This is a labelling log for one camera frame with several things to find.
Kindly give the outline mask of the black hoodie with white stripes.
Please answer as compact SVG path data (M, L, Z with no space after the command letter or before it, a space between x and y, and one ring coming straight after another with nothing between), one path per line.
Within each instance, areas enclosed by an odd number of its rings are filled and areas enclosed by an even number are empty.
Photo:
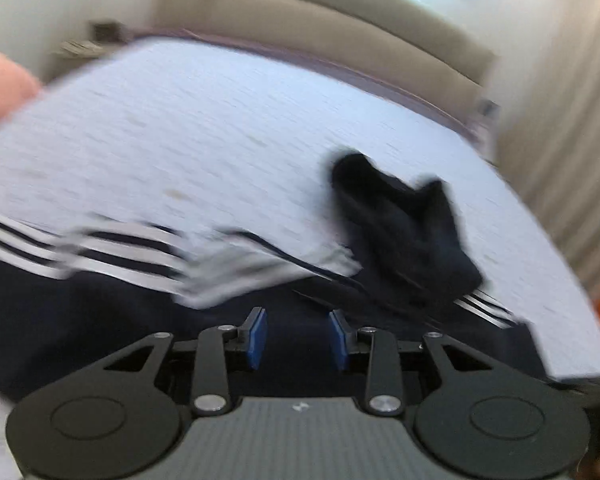
M56 234L0 216L1 395L17 402L146 336L193 339L254 307L272 326L262 368L278 396L343 392L326 341L332 310L403 340L439 332L545 376L528 324L486 292L460 244L441 180L411 186L349 152L329 183L344 240L304 258L236 228L194 244L146 222Z

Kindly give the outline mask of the floral white bed cover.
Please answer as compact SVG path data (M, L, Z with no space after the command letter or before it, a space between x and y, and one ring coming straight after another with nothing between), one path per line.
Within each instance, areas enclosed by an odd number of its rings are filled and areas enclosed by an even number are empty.
M365 325L341 394L278 396L242 324L160 332L12 402L23 479L596 479L600 323L547 236L451 126L321 63L153 39L55 84L0 125L0 216L56 234L146 222L200 244L253 232L304 258L339 244L329 183L364 155L441 180L486 292L528 324L545 376L451 336Z

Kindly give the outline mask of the white paper bag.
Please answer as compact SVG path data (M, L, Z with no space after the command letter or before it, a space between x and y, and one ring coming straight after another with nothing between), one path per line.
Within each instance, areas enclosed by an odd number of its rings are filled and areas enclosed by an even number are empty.
M467 124L470 142L480 157L490 164L496 159L496 125L500 106L491 100L481 100Z

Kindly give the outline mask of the beige curtain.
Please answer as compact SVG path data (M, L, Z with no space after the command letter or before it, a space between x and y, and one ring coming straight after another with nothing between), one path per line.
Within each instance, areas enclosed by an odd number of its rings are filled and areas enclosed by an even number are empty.
M500 170L588 292L600 296L600 0L571 0Z

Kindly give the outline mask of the beige padded headboard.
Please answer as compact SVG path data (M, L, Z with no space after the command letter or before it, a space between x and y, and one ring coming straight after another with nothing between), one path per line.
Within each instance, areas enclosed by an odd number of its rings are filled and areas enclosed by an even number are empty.
M336 65L459 122L495 60L418 0L157 0L154 23Z

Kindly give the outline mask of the brown patterned pouch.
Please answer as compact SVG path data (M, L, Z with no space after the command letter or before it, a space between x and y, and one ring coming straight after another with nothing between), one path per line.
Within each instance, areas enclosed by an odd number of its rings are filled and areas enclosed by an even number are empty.
M123 26L117 21L91 21L91 40L99 44L121 44Z

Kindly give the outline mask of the grey bedside table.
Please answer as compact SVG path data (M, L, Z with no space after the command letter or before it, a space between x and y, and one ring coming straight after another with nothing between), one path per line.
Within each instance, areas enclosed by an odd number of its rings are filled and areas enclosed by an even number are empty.
M85 64L99 61L124 47L124 44L101 44L92 40L63 41L52 53L48 79L54 80Z

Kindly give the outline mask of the pink pillow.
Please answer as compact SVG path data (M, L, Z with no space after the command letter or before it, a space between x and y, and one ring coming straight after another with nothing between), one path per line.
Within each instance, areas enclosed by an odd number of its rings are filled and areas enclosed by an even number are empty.
M0 53L0 120L34 99L41 89L38 78Z

